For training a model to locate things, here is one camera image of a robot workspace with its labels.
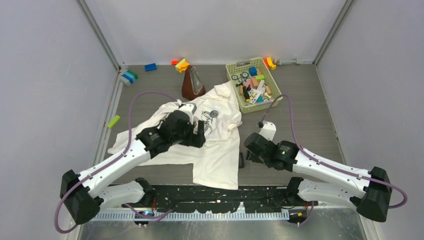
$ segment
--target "brown object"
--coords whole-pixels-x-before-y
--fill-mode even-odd
[[[256,80],[256,77],[253,76],[251,77],[251,81],[252,81],[253,88],[256,89],[259,85],[258,80]]]
[[[271,95],[273,92],[271,91],[271,89],[270,89],[270,87],[269,86],[266,86],[265,87],[265,91],[266,91],[266,93],[268,94],[268,95]]]
[[[196,68],[189,65],[185,70],[184,81],[182,82],[182,97],[191,101],[205,95],[205,93],[205,86],[200,81]]]

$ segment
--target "green block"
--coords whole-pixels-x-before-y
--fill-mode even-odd
[[[139,76],[137,75],[137,73],[135,73],[135,72],[133,72],[133,71],[131,71],[131,70],[128,70],[127,72],[128,72],[129,74],[133,75],[135,79],[138,79],[138,78],[139,78]]]
[[[121,119],[121,117],[119,115],[116,115],[112,118],[112,120],[110,120],[110,122],[107,124],[108,128],[113,128]]]

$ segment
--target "perforated metal strip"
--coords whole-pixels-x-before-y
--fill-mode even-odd
[[[131,210],[105,210],[97,214],[92,221],[134,221],[136,214]],[[245,210],[239,209],[233,213],[179,213],[172,212],[162,221],[182,222],[182,221],[264,221],[264,220],[288,220],[289,211],[281,209],[281,212],[266,213],[245,213]]]

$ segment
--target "basket handle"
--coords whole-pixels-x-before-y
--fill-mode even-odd
[[[245,60],[245,61],[238,61],[235,63],[235,66],[238,68],[238,67],[243,67],[249,64],[251,64],[251,59]]]

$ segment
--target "gray wooden table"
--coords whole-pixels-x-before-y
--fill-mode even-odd
[[[227,82],[224,65],[195,65],[206,91]],[[128,111],[133,97],[144,91],[160,91],[175,98],[182,99],[181,87],[183,73],[178,73],[174,66],[159,65],[157,70],[146,72],[144,66],[132,66],[139,79],[131,86],[124,86],[120,95],[116,114],[121,116],[119,123],[112,129],[108,148],[113,146],[117,133],[128,129]],[[310,151],[325,158],[342,162],[333,123],[327,103],[313,65],[285,65],[271,71],[279,89],[288,94],[293,101],[294,124],[300,144]],[[169,102],[164,96],[151,94],[141,97],[134,106],[132,126],[149,119],[160,105]],[[253,132],[259,132],[258,121],[264,110],[242,115],[243,124],[238,127],[240,134],[240,151],[246,153],[244,140]],[[277,126],[274,142],[282,140],[293,142],[290,128],[289,104],[282,100],[268,114],[267,121]],[[154,165],[138,166],[120,177],[115,183],[128,183],[143,177],[150,184],[193,184],[193,165]],[[238,171],[239,185],[286,185],[293,176],[300,176],[288,171],[277,171],[264,164],[245,162],[245,168]]]

